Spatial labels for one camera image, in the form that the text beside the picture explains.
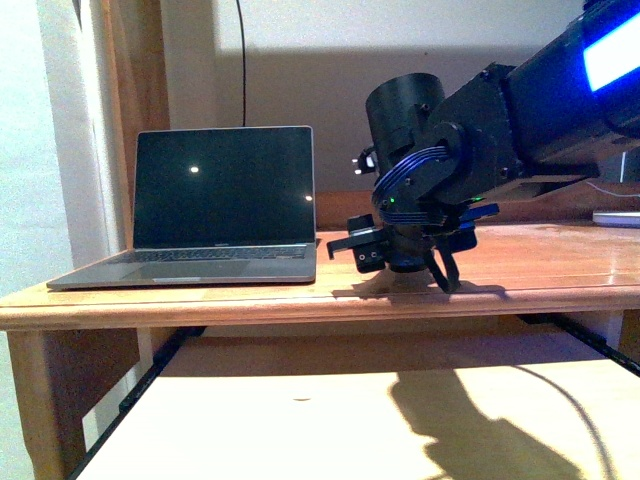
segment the laptop screen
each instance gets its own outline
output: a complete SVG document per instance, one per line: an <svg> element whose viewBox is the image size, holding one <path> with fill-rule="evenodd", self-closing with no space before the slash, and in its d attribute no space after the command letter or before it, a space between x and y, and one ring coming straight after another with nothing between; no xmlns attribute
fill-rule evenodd
<svg viewBox="0 0 640 480"><path fill-rule="evenodd" d="M313 241L310 127L139 135L135 248Z"/></svg>

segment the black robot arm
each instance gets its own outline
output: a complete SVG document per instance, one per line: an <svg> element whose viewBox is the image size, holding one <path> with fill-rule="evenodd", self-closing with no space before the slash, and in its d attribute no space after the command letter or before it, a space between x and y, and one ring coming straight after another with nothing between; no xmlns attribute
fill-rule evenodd
<svg viewBox="0 0 640 480"><path fill-rule="evenodd" d="M357 162L378 176L371 199L383 225L351 219L349 237L328 244L330 258L352 249L362 273L429 269L454 292L453 254L476 246L475 220L498 213L474 203L532 199L597 177L600 160L640 145L640 54L606 64L615 57L606 50L620 48L616 35L640 44L640 1L588 5L520 67L492 64L446 99L426 73L374 90L366 102L373 146Z"/></svg>

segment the silver laptop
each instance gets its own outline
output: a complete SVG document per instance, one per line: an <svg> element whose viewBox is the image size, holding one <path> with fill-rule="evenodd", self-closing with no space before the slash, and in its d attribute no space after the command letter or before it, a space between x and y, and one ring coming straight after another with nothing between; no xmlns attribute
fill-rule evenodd
<svg viewBox="0 0 640 480"><path fill-rule="evenodd" d="M54 290L315 280L310 127L143 132L132 251Z"/></svg>

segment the blue led strip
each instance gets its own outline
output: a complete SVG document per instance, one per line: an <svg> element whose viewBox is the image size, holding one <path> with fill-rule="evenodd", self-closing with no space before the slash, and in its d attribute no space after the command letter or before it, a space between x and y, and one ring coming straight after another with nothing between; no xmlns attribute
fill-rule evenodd
<svg viewBox="0 0 640 480"><path fill-rule="evenodd" d="M585 48L584 65L592 92L640 67L640 13Z"/></svg>

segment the laptop trackpad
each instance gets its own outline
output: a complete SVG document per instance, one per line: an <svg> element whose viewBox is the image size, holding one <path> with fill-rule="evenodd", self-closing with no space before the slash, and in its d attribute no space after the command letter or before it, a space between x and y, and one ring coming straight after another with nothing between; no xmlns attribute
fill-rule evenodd
<svg viewBox="0 0 640 480"><path fill-rule="evenodd" d="M151 279L158 283L175 280L197 281L204 278L238 277L249 261L167 262L144 265L127 279Z"/></svg>

